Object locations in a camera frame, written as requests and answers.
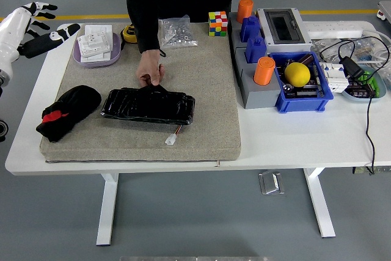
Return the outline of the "person's right hand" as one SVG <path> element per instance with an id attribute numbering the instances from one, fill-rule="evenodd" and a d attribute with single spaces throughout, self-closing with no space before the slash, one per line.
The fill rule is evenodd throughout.
<path id="1" fill-rule="evenodd" d="M 141 87 L 147 85 L 157 86 L 163 79 L 165 68 L 160 63 L 160 50 L 147 50 L 141 54 L 136 76 Z"/>

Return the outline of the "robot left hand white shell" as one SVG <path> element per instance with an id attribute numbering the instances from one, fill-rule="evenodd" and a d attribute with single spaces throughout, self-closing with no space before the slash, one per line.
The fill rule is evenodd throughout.
<path id="1" fill-rule="evenodd" d="M 57 48 L 80 30 L 80 25 L 71 24 L 58 31 L 39 35 L 32 27 L 38 26 L 43 30 L 50 27 L 37 17 L 54 19 L 51 12 L 57 6 L 44 2 L 31 2 L 10 13 L 1 22 L 1 78 L 11 79 L 13 75 L 12 62 L 19 56 L 33 58 Z"/>

